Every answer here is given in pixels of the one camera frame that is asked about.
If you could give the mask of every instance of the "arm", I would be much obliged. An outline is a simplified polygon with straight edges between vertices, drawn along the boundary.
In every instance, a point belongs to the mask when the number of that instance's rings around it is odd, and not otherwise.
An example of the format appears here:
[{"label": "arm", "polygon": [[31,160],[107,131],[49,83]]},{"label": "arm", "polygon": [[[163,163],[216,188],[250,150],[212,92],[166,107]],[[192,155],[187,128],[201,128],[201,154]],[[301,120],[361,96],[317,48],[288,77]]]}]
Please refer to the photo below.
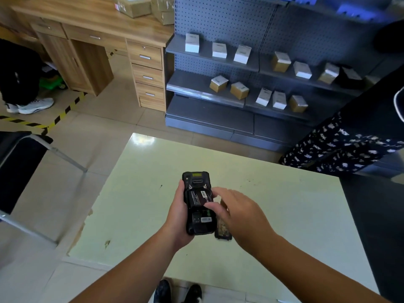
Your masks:
[{"label": "arm", "polygon": [[136,251],[95,281],[71,303],[146,303],[174,254],[193,237],[185,231],[184,182],[175,191],[164,225]]},{"label": "arm", "polygon": [[387,303],[358,282],[304,253],[275,233],[257,203],[242,193],[213,188],[221,203],[205,207],[219,216],[237,243],[306,303]]}]

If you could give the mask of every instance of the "hand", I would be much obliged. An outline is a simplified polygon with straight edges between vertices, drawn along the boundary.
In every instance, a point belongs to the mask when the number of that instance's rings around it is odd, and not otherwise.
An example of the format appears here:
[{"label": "hand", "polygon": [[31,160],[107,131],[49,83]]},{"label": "hand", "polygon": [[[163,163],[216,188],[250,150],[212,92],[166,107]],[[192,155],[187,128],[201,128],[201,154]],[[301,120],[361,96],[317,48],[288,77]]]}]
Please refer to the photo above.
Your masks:
[{"label": "hand", "polygon": [[184,188],[184,181],[180,180],[166,222],[163,225],[163,228],[173,236],[175,252],[189,244],[191,240],[194,239],[194,236],[188,235],[185,230],[188,209],[184,202]]},{"label": "hand", "polygon": [[214,187],[212,193],[222,200],[207,202],[205,207],[223,220],[240,247],[257,258],[262,244],[277,237],[260,206],[236,190]]}]

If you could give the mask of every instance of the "right hand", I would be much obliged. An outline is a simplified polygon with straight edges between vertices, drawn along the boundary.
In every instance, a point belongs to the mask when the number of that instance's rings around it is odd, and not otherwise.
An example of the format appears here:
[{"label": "right hand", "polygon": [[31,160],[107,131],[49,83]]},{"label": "right hand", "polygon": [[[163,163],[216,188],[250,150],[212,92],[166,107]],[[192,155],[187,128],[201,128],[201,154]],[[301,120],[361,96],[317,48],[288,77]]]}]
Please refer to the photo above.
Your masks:
[{"label": "right hand", "polygon": [[205,207],[223,220],[240,247],[257,258],[262,244],[277,237],[260,206],[236,190],[214,187],[212,193],[222,200],[220,204],[207,202]]}]

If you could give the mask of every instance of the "left hand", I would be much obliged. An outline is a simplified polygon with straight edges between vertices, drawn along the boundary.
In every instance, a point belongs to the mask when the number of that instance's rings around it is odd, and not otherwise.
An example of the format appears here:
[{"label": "left hand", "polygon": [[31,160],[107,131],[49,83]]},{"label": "left hand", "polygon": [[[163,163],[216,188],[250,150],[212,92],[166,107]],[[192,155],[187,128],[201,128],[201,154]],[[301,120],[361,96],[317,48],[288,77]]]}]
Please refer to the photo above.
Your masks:
[{"label": "left hand", "polygon": [[184,181],[180,180],[166,222],[163,225],[163,228],[173,236],[175,252],[189,244],[191,240],[194,239],[194,236],[188,235],[185,230],[188,209],[184,202],[184,189]]}]

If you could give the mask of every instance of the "patterned pants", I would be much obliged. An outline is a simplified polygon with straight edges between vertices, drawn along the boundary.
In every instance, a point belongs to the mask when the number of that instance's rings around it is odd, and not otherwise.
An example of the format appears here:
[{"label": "patterned pants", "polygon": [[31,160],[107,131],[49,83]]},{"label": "patterned pants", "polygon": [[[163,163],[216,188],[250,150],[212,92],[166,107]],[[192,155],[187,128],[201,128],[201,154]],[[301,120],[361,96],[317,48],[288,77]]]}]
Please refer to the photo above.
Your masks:
[{"label": "patterned pants", "polygon": [[337,113],[283,155],[279,163],[302,168],[314,162],[305,169],[332,175],[354,173],[403,147],[402,140],[351,134],[343,129]]}]

